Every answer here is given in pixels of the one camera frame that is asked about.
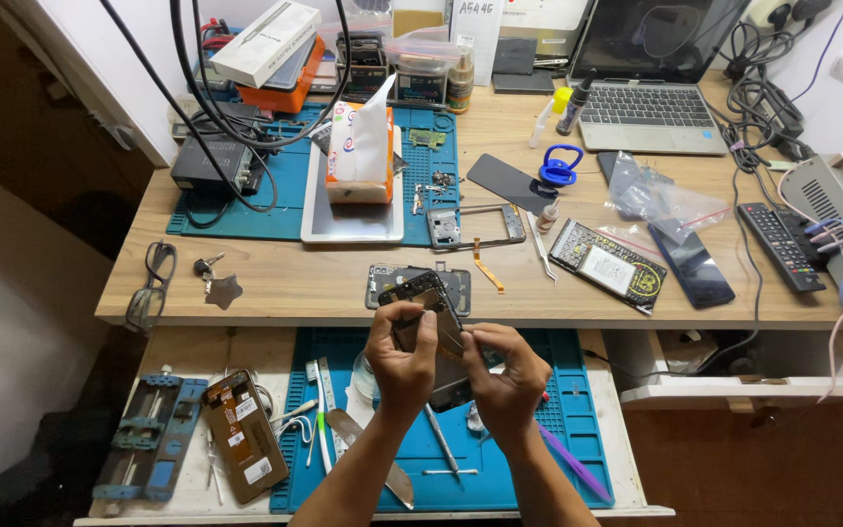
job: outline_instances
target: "hand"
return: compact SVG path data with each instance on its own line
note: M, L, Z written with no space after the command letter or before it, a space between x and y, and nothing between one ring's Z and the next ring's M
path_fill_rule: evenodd
M392 341L392 321L411 319L423 311L415 353L396 350ZM363 352L380 387L380 413L407 419L411 424L431 399L431 390L435 386L437 347L438 318L433 311L425 311L421 304L404 300L377 309Z
M500 450L524 446L531 433L538 433L534 413L552 376L552 368L539 358L519 333L499 324L463 327L463 365L477 401L483 425ZM490 346L506 359L502 375L490 373L483 363L481 345Z

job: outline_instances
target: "toothbrush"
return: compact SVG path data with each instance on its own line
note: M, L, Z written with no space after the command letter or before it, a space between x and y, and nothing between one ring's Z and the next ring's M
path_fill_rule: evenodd
M327 450L327 434L324 432L324 385L318 373L318 361L312 360L305 366L307 379L318 384L318 431L321 440L321 458L324 461L324 472L331 473L331 456Z

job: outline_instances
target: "blue phone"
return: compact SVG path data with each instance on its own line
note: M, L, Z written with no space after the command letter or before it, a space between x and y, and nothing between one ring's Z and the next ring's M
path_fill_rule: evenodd
M720 274L718 264L697 234L688 234L682 245L652 223L649 224L649 234L656 240L691 305L700 309L727 304L734 299L736 294Z

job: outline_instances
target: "eyeglasses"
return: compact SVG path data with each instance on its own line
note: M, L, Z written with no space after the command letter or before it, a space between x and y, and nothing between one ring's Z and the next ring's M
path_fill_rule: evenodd
M129 300L129 307L125 311L125 327L136 333L148 333L155 327L162 309L165 308L168 284L174 276L177 264L178 250L174 245L166 244L165 240L148 245L148 251L145 253L148 279L145 286L136 291Z

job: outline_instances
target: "blue repair mat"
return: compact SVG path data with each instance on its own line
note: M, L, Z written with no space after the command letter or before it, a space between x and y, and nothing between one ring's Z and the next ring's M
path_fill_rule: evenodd
M307 361L327 357L334 386L334 400L338 408L346 408L345 389L357 354L366 343L366 328L307 328L298 329L291 376L288 382L286 411L298 408L304 401L318 396L317 384L310 384L304 373ZM603 455L601 431L594 401L587 388L587 371L581 357L578 335L572 329L522 329L520 333L532 349L553 367L553 376L546 391L550 400L536 410L536 419L552 432L587 469L603 484L611 496L614 490ZM435 433L424 413L412 424L396 455L396 462L412 480L415 494L415 512L420 511L470 511L518 509L509 464L497 444L488 439L479 444L480 433L468 430L465 414L469 404L438 413L451 453L461 469L477 469L478 474L461 474L463 485L453 474L422 475L423 470L449 470ZM316 412L306 415L312 420ZM327 444L334 458L334 441L330 427ZM282 455L290 470L289 477L273 487L270 508L273 514L290 514L324 478L321 448L315 446L311 466L305 467L308 447L298 433L286 433L279 440ZM568 465L553 454L564 473L576 485L584 502L591 508L607 508L613 502L604 502L592 490L580 483ZM384 488L377 506L378 512L405 512L407 509Z
M305 102L298 114L276 114L275 123L266 129L273 135L288 137L301 131L302 126L291 126L290 122L311 122L318 118L324 103ZM428 220L422 212L412 214L415 199L415 185L432 185L431 174L441 171L452 174L454 184L442 194L424 191L424 210L432 207L460 206L460 191L457 174L457 133L454 115L431 110L392 109L392 121L402 127L402 158L408 166L402 173L404 196L404 237L399 245L431 246ZM445 141L433 150L427 146L413 146L408 140L412 128L443 132ZM278 203L267 213L253 212L242 203L233 201L227 206L223 217L214 225L200 229L187 221L187 197L190 190L181 192L168 223L167 234L182 236L210 236L215 238L246 238L256 240L301 240L301 213L304 210L304 188L307 184L310 162L311 140L301 139L286 146L277 156L270 156L266 162L275 176L278 186ZM259 192L246 199L253 205L268 206L272 203L272 185L268 175L263 175ZM218 204L205 205L202 200L193 204L197 222L208 222L220 211Z

